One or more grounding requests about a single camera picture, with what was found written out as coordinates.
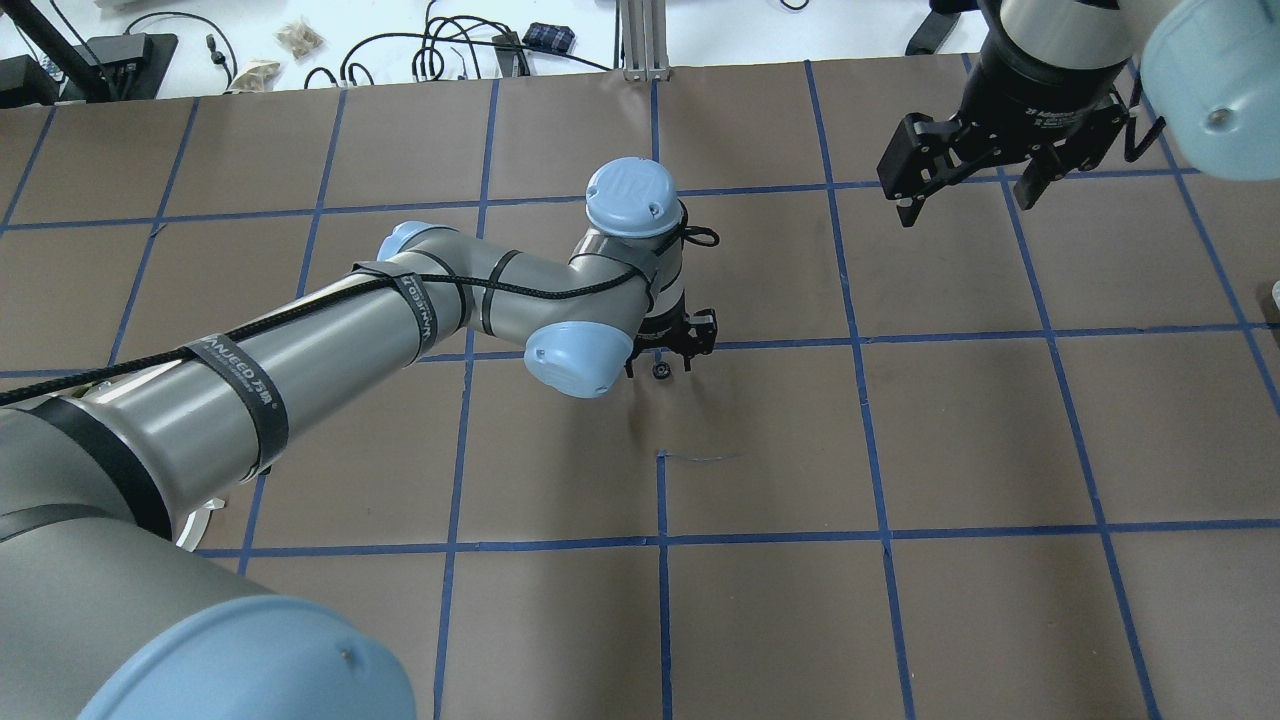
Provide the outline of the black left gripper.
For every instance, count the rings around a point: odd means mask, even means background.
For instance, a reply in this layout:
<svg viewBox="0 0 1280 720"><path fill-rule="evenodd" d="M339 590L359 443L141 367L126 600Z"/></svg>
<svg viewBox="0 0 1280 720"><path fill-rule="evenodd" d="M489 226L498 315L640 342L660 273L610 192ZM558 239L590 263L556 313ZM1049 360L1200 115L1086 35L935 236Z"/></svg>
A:
<svg viewBox="0 0 1280 720"><path fill-rule="evenodd" d="M686 313L682 307L646 318L634 338L634 348L625 361L625 375L635 377L634 361L650 350L664 350L681 356L684 370L692 370L696 356L710 355L718 337L718 316L713 307Z"/></svg>

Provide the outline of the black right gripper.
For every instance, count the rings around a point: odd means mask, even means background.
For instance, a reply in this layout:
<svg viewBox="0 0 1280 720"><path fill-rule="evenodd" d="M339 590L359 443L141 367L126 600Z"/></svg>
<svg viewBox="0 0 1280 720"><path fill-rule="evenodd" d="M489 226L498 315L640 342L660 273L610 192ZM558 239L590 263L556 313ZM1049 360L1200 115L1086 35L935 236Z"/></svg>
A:
<svg viewBox="0 0 1280 720"><path fill-rule="evenodd" d="M968 77L956 119L908 113L876 170L900 224L915 225L925 200L982 167L1023 161L1012 187L1030 210L1056 181L1092 170L1123 127L1114 83L1121 64L1091 69L1050 65L1010 40L987 40Z"/></svg>

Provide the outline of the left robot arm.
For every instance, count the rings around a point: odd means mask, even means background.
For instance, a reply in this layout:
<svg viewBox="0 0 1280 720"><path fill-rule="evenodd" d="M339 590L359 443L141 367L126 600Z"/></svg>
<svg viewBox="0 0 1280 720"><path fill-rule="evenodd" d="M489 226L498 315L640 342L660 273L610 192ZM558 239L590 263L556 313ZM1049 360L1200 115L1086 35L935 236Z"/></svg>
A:
<svg viewBox="0 0 1280 720"><path fill-rule="evenodd" d="M645 348L714 348L685 309L694 225L663 165L607 163L566 263L406 222L372 261L227 333L3 395L5 719L413 719L406 670L319 603L183 550L186 519L466 328L577 398Z"/></svg>

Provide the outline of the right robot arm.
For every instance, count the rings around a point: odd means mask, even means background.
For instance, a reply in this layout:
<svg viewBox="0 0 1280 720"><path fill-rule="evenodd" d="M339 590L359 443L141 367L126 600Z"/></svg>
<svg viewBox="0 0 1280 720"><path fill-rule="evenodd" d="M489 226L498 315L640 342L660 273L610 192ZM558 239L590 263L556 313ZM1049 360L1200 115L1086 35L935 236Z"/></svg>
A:
<svg viewBox="0 0 1280 720"><path fill-rule="evenodd" d="M1226 181L1279 173L1275 1L933 1L988 32L956 114L902 118L878 163L902 225L978 170L1023 164L1020 209L1117 138L1134 160L1169 133Z"/></svg>

